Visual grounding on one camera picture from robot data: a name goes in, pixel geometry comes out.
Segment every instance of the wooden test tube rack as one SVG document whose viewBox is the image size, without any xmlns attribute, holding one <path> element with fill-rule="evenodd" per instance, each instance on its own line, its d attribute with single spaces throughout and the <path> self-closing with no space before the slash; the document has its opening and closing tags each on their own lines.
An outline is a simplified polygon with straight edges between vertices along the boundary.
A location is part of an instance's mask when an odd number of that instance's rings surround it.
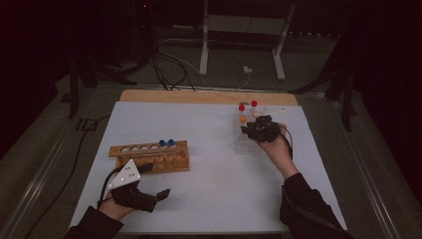
<svg viewBox="0 0 422 239">
<path fill-rule="evenodd" d="M 117 157 L 116 167 L 125 165 L 133 159 L 137 166 L 147 163 L 154 163 L 154 167 L 148 173 L 164 173 L 189 170 L 189 153 L 187 141 L 174 142 L 175 147 L 166 148 L 159 146 L 159 143 L 139 143 L 129 145 L 111 146 L 108 156 Z"/>
</svg>

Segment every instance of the white tabletop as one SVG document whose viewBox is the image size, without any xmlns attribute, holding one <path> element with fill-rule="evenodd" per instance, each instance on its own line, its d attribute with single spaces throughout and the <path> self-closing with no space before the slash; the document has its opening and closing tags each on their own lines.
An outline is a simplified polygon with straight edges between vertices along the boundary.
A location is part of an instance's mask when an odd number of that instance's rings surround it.
<svg viewBox="0 0 422 239">
<path fill-rule="evenodd" d="M 229 234 L 287 231 L 279 220 L 283 178 L 263 151 L 236 154 L 232 118 L 235 105 L 115 104 L 72 225 L 95 206 L 115 158 L 113 145 L 187 140 L 190 170 L 143 175 L 142 192 L 170 188 L 153 213 L 133 212 L 120 232 L 131 234 Z M 288 126 L 294 161 L 312 188 L 318 189 L 343 228 L 344 219 L 301 107 L 271 106 L 274 121 Z"/>
</svg>

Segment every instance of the dark background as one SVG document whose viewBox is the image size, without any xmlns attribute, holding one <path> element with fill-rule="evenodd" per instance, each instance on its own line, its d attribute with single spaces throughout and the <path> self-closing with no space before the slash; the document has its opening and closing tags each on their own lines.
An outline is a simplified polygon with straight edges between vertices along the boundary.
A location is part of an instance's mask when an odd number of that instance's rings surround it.
<svg viewBox="0 0 422 239">
<path fill-rule="evenodd" d="M 173 24 L 198 27 L 202 24 L 203 8 L 198 2 L 201 1 L 157 0 L 148 4 L 155 16 L 154 22 L 160 27 L 171 28 Z M 274 6 L 286 4 L 281 1 L 266 1 L 273 6 L 270 8 L 262 3 L 257 5 L 259 1 L 210 2 L 217 3 L 210 6 L 210 12 L 215 13 L 268 17 L 286 14 L 274 11 L 277 9 Z M 115 4 L 115 1 L 104 3 Z M 340 35 L 324 71 L 357 68 L 354 88 L 361 92 L 420 203 L 421 4 L 416 1 L 301 1 L 291 24 L 294 35 Z M 113 61 L 116 55 L 121 55 L 118 39 L 110 37 L 107 29 L 111 26 L 103 19 L 98 1 L 92 0 L 0 3 L 0 110 L 4 128 L 1 157 L 56 95 L 54 83 L 69 72 L 72 41 L 85 46 L 82 48 L 99 60 Z"/>
</svg>

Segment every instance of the black sleeve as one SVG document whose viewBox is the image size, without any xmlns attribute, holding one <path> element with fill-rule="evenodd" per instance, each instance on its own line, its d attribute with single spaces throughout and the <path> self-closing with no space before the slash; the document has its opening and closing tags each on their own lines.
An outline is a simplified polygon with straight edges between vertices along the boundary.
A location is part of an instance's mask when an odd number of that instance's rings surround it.
<svg viewBox="0 0 422 239">
<path fill-rule="evenodd" d="M 77 226 L 69 229 L 65 239 L 111 239 L 123 224 L 89 207 Z"/>
<path fill-rule="evenodd" d="M 331 207 L 323 201 L 319 191 L 311 189 L 300 173 L 285 180 L 283 191 L 280 220 L 289 226 L 294 238 L 352 238 L 342 231 Z M 312 214 L 316 218 L 321 218 L 322 221 L 329 222 L 333 227 L 339 228 L 339 232 L 310 220 L 304 216 L 304 213 L 299 212 L 298 208 L 302 212 L 305 211 L 307 215 Z"/>
</svg>

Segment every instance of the wooden table edge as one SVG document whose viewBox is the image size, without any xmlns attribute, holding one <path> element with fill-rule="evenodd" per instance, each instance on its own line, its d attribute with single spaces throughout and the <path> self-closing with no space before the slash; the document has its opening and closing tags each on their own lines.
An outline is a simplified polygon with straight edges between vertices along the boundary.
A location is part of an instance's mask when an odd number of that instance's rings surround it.
<svg viewBox="0 0 422 239">
<path fill-rule="evenodd" d="M 205 91 L 158 91 L 124 90 L 121 102 L 143 103 L 190 103 L 231 105 L 240 102 L 257 101 L 261 106 L 297 106 L 298 101 L 292 94 L 282 93 L 245 93 L 245 92 L 205 92 Z"/>
</svg>

